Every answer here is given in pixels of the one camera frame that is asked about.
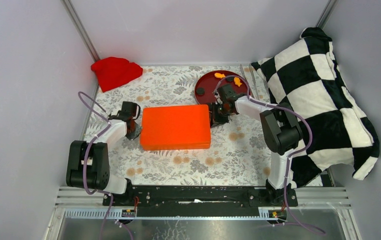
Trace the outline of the orange tin lid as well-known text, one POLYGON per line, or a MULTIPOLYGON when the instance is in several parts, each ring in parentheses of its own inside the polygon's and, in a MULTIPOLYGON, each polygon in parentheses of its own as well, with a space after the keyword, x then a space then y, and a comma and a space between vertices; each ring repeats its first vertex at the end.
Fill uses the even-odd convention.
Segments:
POLYGON ((206 104, 147 107, 142 113, 140 145, 145 151, 196 150, 211 146, 206 104))

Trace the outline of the dark red round plate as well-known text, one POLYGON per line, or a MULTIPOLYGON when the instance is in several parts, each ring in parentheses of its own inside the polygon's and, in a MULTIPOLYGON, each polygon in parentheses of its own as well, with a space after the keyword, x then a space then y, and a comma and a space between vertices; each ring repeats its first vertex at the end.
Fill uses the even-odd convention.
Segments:
MULTIPOLYGON (((217 86, 218 82, 221 79, 215 78, 214 73, 222 73, 222 74, 225 74, 226 77, 231 76, 231 75, 234 75, 234 76, 238 75, 237 73, 234 73, 234 72, 228 71, 228 70, 214 70, 214 71, 208 72, 208 73, 204 74, 202 77, 200 77, 198 79, 198 81, 196 82, 195 87, 194 87, 194 98, 195 98, 196 102, 200 105, 213 103, 216 100, 216 97, 215 97, 213 92, 214 92, 215 87, 217 86), (204 88, 205 94, 202 96, 196 95, 195 90, 197 88, 204 88)), ((247 90, 249 90, 249 94, 252 95, 251 88, 247 87, 244 83, 241 85, 241 87, 237 87, 234 84, 234 81, 233 82, 227 82, 226 80, 224 80, 220 84, 220 86, 223 86, 226 84, 230 84, 232 86, 233 90, 238 94, 240 94, 240 93, 246 94, 247 90)))

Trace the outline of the metal serving tongs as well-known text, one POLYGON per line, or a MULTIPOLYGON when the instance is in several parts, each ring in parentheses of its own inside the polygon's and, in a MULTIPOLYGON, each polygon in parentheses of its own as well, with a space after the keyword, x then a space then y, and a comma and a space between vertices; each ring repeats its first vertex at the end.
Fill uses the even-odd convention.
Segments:
POLYGON ((257 83, 256 83, 256 79, 255 79, 255 75, 254 75, 252 66, 251 65, 243 66, 242 64, 240 64, 239 69, 240 69, 241 76, 244 77, 250 85, 250 90, 252 92, 252 96, 256 100, 259 100, 260 94, 259 94, 258 89, 257 89, 257 83))

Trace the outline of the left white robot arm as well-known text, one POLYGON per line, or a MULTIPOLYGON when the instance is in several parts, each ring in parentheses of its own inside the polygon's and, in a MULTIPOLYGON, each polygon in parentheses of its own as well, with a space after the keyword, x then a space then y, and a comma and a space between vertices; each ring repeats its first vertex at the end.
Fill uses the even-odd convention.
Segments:
POLYGON ((106 127, 91 140, 75 140, 70 144, 67 186, 86 189, 89 194, 96 191, 114 194, 114 199, 123 206, 133 201, 134 193, 128 188, 131 181, 110 174, 109 150, 122 139, 133 141, 140 135, 142 128, 136 120, 141 110, 137 103, 124 101, 117 114, 109 115, 106 127))

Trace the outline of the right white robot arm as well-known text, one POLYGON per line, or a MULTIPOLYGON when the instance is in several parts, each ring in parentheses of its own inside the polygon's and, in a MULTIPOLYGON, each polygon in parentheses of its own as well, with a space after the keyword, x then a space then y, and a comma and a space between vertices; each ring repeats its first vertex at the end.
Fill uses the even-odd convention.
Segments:
POLYGON ((216 100, 208 104, 210 126, 217 127, 230 121, 232 115, 245 115, 259 120, 262 136, 271 150, 270 175, 267 179, 265 199, 278 206, 285 200, 282 190, 288 186, 289 154, 303 138, 297 116, 288 107, 261 102, 246 93, 237 93, 230 84, 213 91, 216 100))

